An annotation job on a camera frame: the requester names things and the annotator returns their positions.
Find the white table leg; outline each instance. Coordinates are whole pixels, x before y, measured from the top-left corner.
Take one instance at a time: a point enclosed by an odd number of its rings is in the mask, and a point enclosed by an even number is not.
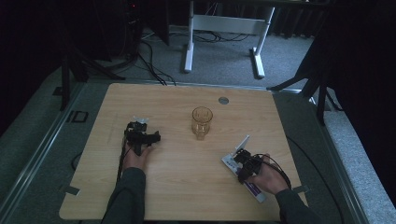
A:
[[[184,71],[189,73],[192,69],[192,54],[194,53],[194,43],[192,42],[192,35],[194,32],[194,2],[190,1],[190,18],[189,18],[189,45],[187,46],[186,63],[184,65]]]
[[[262,57],[260,56],[260,53],[262,52],[262,45],[264,44],[265,37],[267,37],[268,29],[271,24],[271,19],[274,14],[275,8],[271,8],[271,13],[265,18],[265,24],[262,27],[262,34],[260,35],[259,39],[259,44],[257,45],[257,48],[253,48],[253,58],[254,62],[256,64],[256,69],[257,69],[257,76],[263,78],[265,77],[264,74],[264,68],[262,67]]]

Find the gray carpet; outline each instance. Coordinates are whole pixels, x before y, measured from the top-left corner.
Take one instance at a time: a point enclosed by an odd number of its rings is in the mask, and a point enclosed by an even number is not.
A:
[[[249,57],[249,49],[257,44],[257,36],[249,36],[237,42],[215,44],[195,42],[192,72],[189,74],[182,71],[185,44],[187,44],[186,36],[174,34],[169,47],[155,36],[145,38],[145,41],[153,48],[153,64],[172,76],[176,82],[252,89],[265,89],[265,87],[274,86],[293,77],[312,43],[312,39],[301,37],[284,39],[280,36],[268,36],[262,52],[266,78],[258,79],[254,76],[254,67]],[[149,60],[148,46],[142,44],[140,52]],[[121,68],[115,72],[127,77],[125,82],[158,83],[146,70],[139,68],[143,66],[142,61],[139,60],[135,66]],[[81,94],[73,104],[74,111],[89,112],[87,122],[63,123],[50,151],[8,223],[78,223],[59,218],[58,212],[64,193],[58,188],[71,181],[74,171],[70,162],[84,148],[106,88],[113,81],[91,71],[89,82],[84,85]],[[301,89],[303,85],[304,81],[296,83],[291,88]],[[59,70],[47,78],[21,115],[0,139],[1,201],[6,198],[24,164],[39,147],[51,123],[57,116],[62,115],[59,112],[60,97],[52,96],[57,86],[60,86]],[[314,115],[315,107],[300,95],[288,91],[275,94],[275,99],[286,135],[298,143],[314,161],[335,197],[334,201],[313,165],[303,152],[290,142],[290,149],[300,178],[303,184],[312,189],[306,194],[310,207],[324,217],[326,223],[341,223],[340,214],[336,208],[338,203],[345,223],[353,223],[330,166],[328,152],[325,150],[328,146],[323,138],[329,138],[329,136],[323,135],[323,127],[318,124]],[[83,223],[99,223],[99,221],[88,220]]]

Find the black cable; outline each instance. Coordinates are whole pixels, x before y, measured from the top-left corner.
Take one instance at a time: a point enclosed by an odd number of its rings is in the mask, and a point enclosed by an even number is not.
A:
[[[198,35],[194,35],[193,37],[195,38],[195,40],[200,41],[200,42],[206,42],[206,43],[219,43],[219,42],[231,42],[231,41],[243,41],[246,38],[249,37],[249,35],[246,35],[245,37],[241,38],[241,39],[237,39],[238,37],[242,36],[241,35],[237,35],[236,37],[233,38],[225,38],[222,37],[221,34],[216,33],[216,32],[212,32],[212,31],[197,31],[197,34],[208,34],[208,35],[213,35],[214,38],[213,39],[208,39],[205,37],[201,37]]]
[[[152,61],[153,61],[153,60],[152,60],[152,57],[153,57],[153,49],[152,49],[152,46],[151,46],[149,43],[147,43],[146,41],[143,41],[143,40],[141,41],[141,43],[147,45],[148,48],[149,48],[149,62],[147,62],[147,61],[143,58],[143,56],[142,56],[141,54],[138,54],[139,57],[140,57],[140,59],[143,61],[143,63],[144,63],[144,64],[146,65],[146,67],[148,68],[148,71],[149,71],[155,78],[157,78],[157,80],[159,80],[159,81],[161,82],[161,84],[163,84],[164,86],[167,86],[167,83],[166,83],[165,80],[163,80],[163,79],[162,79],[161,77],[159,77],[159,76],[168,77],[168,78],[174,83],[174,85],[176,86],[176,82],[175,82],[175,80],[174,80],[171,76],[165,74],[163,71],[161,71],[160,69],[158,69],[157,67],[155,67],[155,66],[152,64]]]
[[[326,90],[326,96],[329,98],[330,103],[332,103],[332,106],[338,110],[338,111],[344,111],[343,108],[341,108],[340,106],[338,106],[338,104],[335,103],[334,99],[330,96],[329,92]]]
[[[343,215],[343,213],[342,213],[342,211],[341,211],[340,204],[335,200],[335,196],[334,196],[334,194],[332,193],[332,191],[330,190],[329,184],[326,182],[325,178],[323,177],[323,175],[322,175],[321,172],[319,171],[318,167],[314,164],[314,162],[313,162],[312,159],[308,156],[308,154],[306,154],[306,152],[303,150],[303,148],[300,147],[300,145],[298,145],[293,139],[291,139],[291,138],[288,137],[287,135],[286,135],[286,137],[287,137],[295,146],[297,146],[297,148],[299,148],[299,149],[303,152],[303,154],[306,156],[306,158],[309,160],[309,162],[311,162],[311,164],[314,166],[314,168],[315,168],[315,170],[317,171],[318,175],[319,175],[320,178],[322,179],[322,181],[323,181],[323,183],[324,183],[326,189],[329,191],[330,195],[332,196],[332,200],[334,201],[335,206],[337,207],[338,213],[340,214],[341,223],[345,223],[345,221],[344,221],[344,215]]]
[[[152,70],[151,66],[149,65],[148,62],[146,62],[146,60],[143,58],[142,55],[140,55],[139,53],[139,58],[143,61],[143,63],[146,65],[146,67],[148,68],[148,70],[150,71],[150,73],[163,85],[166,86],[166,82],[161,78],[158,77],[157,74]]]
[[[76,171],[76,169],[77,169],[77,166],[75,165],[76,159],[77,159],[78,157],[80,157],[81,154],[82,154],[82,152],[78,153],[78,154],[73,158],[73,160],[70,162],[70,164],[71,164],[71,166],[72,166],[72,169],[73,169],[74,171]]]

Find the dark background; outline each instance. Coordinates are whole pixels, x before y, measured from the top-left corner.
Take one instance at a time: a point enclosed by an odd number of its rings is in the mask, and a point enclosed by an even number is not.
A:
[[[84,39],[94,41],[98,48],[82,50],[94,59],[105,59],[120,50],[106,43],[106,35],[107,41],[118,36],[104,33],[95,12],[90,10],[108,7],[105,3],[111,1],[92,5],[98,2],[82,5],[80,1],[68,1],[63,5],[60,1],[58,4],[62,6],[59,9],[66,18],[64,23],[73,41],[77,45]],[[183,8],[188,7],[188,3],[171,3],[170,23],[187,24],[188,10]],[[393,76],[396,74],[395,3],[348,0],[337,1],[337,4],[330,8],[302,67],[314,69],[316,76],[321,76],[323,71],[329,72],[328,86],[335,90],[383,186],[395,203],[396,188],[392,183],[396,176],[393,136],[396,124],[392,113],[395,107]],[[92,25],[76,26],[79,20],[87,20],[87,15],[91,15]],[[60,66],[63,48],[59,38],[46,1],[1,2],[0,134],[19,115],[47,75]]]

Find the human hand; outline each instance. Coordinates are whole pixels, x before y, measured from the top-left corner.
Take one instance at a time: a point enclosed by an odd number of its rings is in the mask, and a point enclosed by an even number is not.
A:
[[[262,160],[264,162],[270,163],[270,155],[265,154],[262,157]],[[283,189],[289,188],[283,176],[274,168],[265,163],[262,163],[260,173],[258,175],[250,176],[247,179],[247,182],[253,183],[260,189],[272,194],[277,194]]]
[[[135,167],[143,170],[145,167],[147,156],[153,149],[153,146],[142,148],[142,154],[140,156],[137,156],[134,153],[134,149],[131,148],[128,143],[125,144],[125,149],[127,152],[123,160],[122,170],[130,167]]]

